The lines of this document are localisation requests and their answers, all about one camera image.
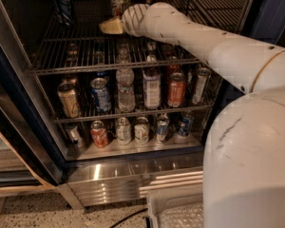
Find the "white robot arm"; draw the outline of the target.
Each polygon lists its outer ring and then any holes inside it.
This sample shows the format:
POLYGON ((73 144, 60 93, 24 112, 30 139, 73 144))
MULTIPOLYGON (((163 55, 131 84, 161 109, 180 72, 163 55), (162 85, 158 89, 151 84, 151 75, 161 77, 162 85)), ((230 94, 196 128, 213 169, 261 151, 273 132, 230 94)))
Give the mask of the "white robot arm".
POLYGON ((285 47, 192 22, 166 3, 100 24, 181 46, 242 92, 217 116, 203 161, 205 228, 285 228, 285 47))

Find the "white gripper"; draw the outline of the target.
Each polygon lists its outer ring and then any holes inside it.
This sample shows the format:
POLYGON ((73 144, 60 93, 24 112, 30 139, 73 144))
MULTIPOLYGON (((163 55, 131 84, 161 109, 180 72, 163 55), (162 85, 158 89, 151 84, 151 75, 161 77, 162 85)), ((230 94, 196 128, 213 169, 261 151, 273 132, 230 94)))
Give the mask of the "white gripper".
POLYGON ((131 36, 142 37, 140 26, 148 9, 147 4, 135 4, 123 13, 122 20, 113 17, 100 23, 100 31, 105 34, 123 34, 125 31, 131 36))

